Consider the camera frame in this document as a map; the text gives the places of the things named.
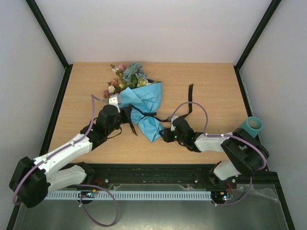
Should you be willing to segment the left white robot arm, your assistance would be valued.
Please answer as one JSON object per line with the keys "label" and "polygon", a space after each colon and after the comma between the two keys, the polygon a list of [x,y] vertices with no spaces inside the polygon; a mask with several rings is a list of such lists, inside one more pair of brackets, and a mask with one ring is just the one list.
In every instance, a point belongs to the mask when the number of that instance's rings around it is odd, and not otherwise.
{"label": "left white robot arm", "polygon": [[106,142],[121,124],[131,124],[131,111],[130,106],[118,109],[114,105],[105,105],[98,117],[93,118],[69,142],[35,159],[24,157],[19,160],[9,183],[14,192],[13,203],[32,208],[54,191],[75,184],[92,183],[94,170],[88,164],[67,165]]}

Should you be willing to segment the black ribbon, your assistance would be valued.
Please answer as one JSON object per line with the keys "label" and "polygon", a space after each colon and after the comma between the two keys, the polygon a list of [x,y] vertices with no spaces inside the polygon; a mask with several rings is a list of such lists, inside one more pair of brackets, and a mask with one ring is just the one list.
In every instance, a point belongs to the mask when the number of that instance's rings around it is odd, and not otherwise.
{"label": "black ribbon", "polygon": [[[188,91],[189,112],[187,114],[181,115],[179,117],[186,118],[189,114],[192,113],[192,94],[193,94],[193,84],[189,85],[189,91]],[[141,113],[143,115],[142,118],[144,118],[144,117],[152,117],[152,118],[154,118],[157,121],[162,122],[162,123],[166,123],[166,122],[171,123],[171,119],[175,117],[174,115],[171,115],[167,119],[162,120],[162,119],[156,117],[156,115],[157,115],[156,112],[143,112],[142,110],[140,110],[139,108],[137,108],[136,106],[134,106],[132,104],[129,104],[129,107],[131,107],[132,109],[135,109],[136,111]]]}

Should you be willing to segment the blue wrapping paper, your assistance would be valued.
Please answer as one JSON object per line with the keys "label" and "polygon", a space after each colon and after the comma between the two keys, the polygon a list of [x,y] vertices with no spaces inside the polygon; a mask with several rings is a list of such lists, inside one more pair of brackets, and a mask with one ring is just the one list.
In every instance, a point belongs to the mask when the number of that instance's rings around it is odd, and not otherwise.
{"label": "blue wrapping paper", "polygon": [[131,120],[137,124],[141,132],[150,142],[160,138],[159,132],[164,128],[157,119],[145,116],[145,113],[157,112],[162,101],[162,84],[149,84],[136,89],[125,89],[120,94],[120,108],[133,105]]}

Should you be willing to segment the teal cylindrical vase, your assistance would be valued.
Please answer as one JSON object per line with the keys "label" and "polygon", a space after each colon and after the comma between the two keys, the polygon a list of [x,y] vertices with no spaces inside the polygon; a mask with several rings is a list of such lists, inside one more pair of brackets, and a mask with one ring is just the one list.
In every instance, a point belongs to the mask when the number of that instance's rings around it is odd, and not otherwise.
{"label": "teal cylindrical vase", "polygon": [[253,138],[255,138],[259,134],[259,132],[262,130],[263,123],[259,118],[255,116],[250,116],[243,123],[241,123],[239,128],[244,129]]}

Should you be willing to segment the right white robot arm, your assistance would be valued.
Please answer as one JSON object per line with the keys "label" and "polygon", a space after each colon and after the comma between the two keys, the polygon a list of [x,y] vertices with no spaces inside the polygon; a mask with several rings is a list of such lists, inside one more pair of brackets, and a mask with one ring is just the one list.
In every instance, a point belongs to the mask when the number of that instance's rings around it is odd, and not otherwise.
{"label": "right white robot arm", "polygon": [[268,151],[256,140],[263,123],[248,117],[235,131],[226,134],[195,132],[184,118],[175,117],[170,128],[159,132],[164,142],[177,142],[193,152],[224,152],[229,160],[222,161],[209,172],[213,187],[221,187],[234,176],[252,177],[267,165]]}

